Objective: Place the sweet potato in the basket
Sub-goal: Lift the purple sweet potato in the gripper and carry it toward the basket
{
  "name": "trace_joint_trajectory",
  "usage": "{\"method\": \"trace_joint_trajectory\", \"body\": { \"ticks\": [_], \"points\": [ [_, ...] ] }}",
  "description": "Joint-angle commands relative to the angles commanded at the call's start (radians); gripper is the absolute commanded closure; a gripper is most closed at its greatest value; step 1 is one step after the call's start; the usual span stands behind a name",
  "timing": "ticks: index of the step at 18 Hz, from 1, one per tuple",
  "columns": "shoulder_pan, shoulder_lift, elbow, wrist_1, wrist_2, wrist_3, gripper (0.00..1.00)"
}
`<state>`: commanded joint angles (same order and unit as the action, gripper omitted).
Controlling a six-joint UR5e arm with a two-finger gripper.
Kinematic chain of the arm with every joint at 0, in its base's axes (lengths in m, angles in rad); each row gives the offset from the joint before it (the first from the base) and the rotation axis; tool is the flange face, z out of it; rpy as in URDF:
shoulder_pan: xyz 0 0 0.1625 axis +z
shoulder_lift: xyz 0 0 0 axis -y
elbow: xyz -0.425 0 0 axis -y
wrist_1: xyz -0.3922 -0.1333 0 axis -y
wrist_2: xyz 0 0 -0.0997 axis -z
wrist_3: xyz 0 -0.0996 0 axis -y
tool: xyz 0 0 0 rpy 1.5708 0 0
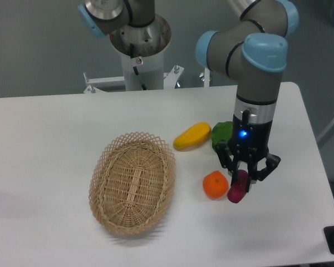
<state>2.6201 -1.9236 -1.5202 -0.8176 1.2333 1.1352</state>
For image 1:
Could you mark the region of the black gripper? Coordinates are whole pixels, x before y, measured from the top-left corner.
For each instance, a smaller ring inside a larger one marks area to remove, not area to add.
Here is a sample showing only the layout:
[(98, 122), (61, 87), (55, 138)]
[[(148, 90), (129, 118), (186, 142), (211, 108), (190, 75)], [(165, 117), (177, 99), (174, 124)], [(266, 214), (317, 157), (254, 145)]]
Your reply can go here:
[[(233, 116), (232, 135), (228, 140), (220, 140), (216, 146), (216, 152), (222, 168), (227, 169), (231, 175), (231, 185), (237, 182), (238, 151), (239, 160), (247, 162), (248, 182), (246, 193), (249, 193), (251, 184), (263, 181), (271, 174), (281, 162), (281, 158), (274, 154), (268, 154), (268, 140), (271, 133), (272, 121), (262, 124), (242, 124), (242, 121)], [(233, 155), (230, 157), (228, 147)], [(258, 162), (265, 158), (266, 166), (258, 170)]]

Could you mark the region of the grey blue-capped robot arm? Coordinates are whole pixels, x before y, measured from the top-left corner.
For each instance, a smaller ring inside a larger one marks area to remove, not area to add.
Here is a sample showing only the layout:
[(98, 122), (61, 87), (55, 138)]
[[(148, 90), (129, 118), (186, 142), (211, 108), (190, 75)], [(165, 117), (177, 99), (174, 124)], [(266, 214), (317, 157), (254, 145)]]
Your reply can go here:
[[(290, 1), (230, 1), (230, 6), (240, 24), (225, 33), (205, 32), (195, 57), (208, 70), (237, 82), (232, 135), (219, 141), (216, 151), (221, 166), (232, 175), (232, 191), (247, 193), (281, 160), (269, 152), (268, 139), (286, 67), (286, 38), (297, 28), (299, 16)], [(171, 39), (154, 1), (84, 1), (78, 12), (93, 36), (109, 36), (126, 57), (127, 90), (163, 87), (161, 66), (146, 63)]]

